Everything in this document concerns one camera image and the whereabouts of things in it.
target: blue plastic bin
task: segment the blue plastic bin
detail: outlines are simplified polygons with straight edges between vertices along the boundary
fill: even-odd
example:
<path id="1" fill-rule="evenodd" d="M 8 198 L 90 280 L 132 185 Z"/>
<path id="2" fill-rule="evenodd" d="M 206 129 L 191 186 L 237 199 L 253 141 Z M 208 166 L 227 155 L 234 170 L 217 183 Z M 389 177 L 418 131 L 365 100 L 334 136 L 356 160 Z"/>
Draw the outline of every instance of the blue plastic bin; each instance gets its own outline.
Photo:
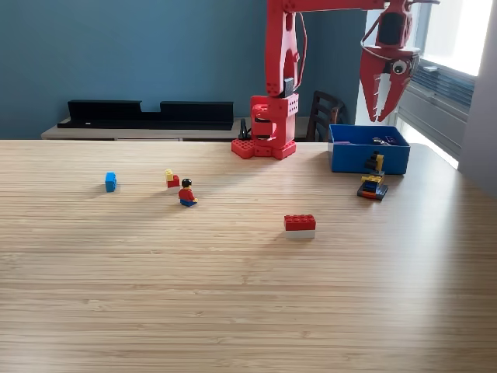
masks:
<path id="1" fill-rule="evenodd" d="M 387 136 L 397 141 L 396 145 L 372 145 L 373 138 Z M 335 144 L 348 141 L 350 144 Z M 369 173 L 364 167 L 373 152 L 378 150 L 384 156 L 383 170 L 388 175 L 404 175 L 407 170 L 411 146 L 397 128 L 390 126 L 349 126 L 330 124 L 329 162 L 334 173 Z"/>

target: robotic arm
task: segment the robotic arm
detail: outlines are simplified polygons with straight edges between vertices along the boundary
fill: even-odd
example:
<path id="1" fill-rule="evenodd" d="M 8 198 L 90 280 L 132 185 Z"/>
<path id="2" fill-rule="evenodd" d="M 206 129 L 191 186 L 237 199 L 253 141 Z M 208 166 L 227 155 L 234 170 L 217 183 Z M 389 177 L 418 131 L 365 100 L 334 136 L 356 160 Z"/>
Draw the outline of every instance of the robotic arm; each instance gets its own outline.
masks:
<path id="1" fill-rule="evenodd" d="M 415 3 L 440 3 L 438 0 L 267 0 L 266 91 L 268 97 L 251 100 L 252 141 L 248 146 L 232 145 L 243 158 L 273 156 L 278 159 L 295 152 L 295 115 L 298 112 L 297 88 L 304 74 L 307 34 L 302 12 L 338 9 L 384 9 L 362 40 L 360 79 L 372 121 L 384 120 L 398 104 L 405 87 L 419 64 L 419 51 L 405 45 L 412 29 L 411 6 Z M 304 27 L 304 58 L 299 67 L 297 15 Z M 363 43 L 378 26 L 376 45 Z M 390 74 L 391 88 L 381 113 L 377 113 L 381 74 Z"/>

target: white lego brick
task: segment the white lego brick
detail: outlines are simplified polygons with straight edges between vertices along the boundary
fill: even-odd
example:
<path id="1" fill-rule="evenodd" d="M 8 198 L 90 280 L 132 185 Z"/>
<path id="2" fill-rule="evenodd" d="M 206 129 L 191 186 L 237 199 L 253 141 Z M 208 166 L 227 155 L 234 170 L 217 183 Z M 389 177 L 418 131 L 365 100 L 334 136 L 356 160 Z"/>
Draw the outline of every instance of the white lego brick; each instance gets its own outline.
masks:
<path id="1" fill-rule="evenodd" d="M 288 239 L 314 239 L 316 231 L 285 231 Z"/>

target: lego piece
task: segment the lego piece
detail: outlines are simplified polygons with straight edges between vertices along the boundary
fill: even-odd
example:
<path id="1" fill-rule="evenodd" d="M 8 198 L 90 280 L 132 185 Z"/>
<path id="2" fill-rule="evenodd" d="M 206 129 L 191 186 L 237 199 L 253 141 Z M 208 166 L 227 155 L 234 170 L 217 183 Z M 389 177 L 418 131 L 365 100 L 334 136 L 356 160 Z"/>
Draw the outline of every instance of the lego piece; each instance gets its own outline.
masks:
<path id="1" fill-rule="evenodd" d="M 369 198 L 371 200 L 383 200 L 385 194 L 388 192 L 388 185 L 382 185 L 376 189 L 375 193 L 364 191 L 364 184 L 360 186 L 357 191 L 359 197 Z"/>
<path id="2" fill-rule="evenodd" d="M 253 140 L 233 140 L 231 151 L 243 159 L 250 159 L 255 154 L 255 142 Z"/>
<path id="3" fill-rule="evenodd" d="M 172 170 L 167 169 L 165 171 L 165 181 L 173 181 L 174 180 L 174 175 L 172 175 Z"/>
<path id="4" fill-rule="evenodd" d="M 312 215 L 286 215 L 283 223 L 287 231 L 311 231 L 316 229 L 316 220 Z"/>
<path id="5" fill-rule="evenodd" d="M 285 236 L 287 239 L 314 239 L 316 237 L 316 231 L 285 231 Z"/>
<path id="6" fill-rule="evenodd" d="M 276 159 L 285 159 L 289 155 L 294 154 L 297 151 L 297 144 L 295 141 L 290 141 L 281 149 L 273 149 L 273 157 Z"/>
<path id="7" fill-rule="evenodd" d="M 256 157 L 272 157 L 273 150 L 269 146 L 255 146 L 255 156 Z"/>
<path id="8" fill-rule="evenodd" d="M 193 196 L 192 180 L 183 179 L 181 182 L 182 189 L 178 193 L 179 203 L 183 206 L 192 207 L 198 203 L 198 200 Z"/>
<path id="9" fill-rule="evenodd" d="M 172 181 L 168 181 L 168 188 L 175 188 L 175 187 L 179 187 L 179 176 L 178 175 L 173 175 Z"/>
<path id="10" fill-rule="evenodd" d="M 115 173 L 107 173 L 106 174 L 106 191 L 107 193 L 112 193 L 116 190 L 117 187 L 117 178 Z"/>
<path id="11" fill-rule="evenodd" d="M 388 191 L 388 186 L 383 185 L 385 180 L 385 173 L 381 170 L 383 168 L 384 156 L 380 152 L 374 151 L 370 159 L 366 160 L 365 168 L 372 170 L 369 176 L 361 177 L 363 183 L 357 195 L 359 197 L 369 198 L 371 200 L 383 200 Z"/>

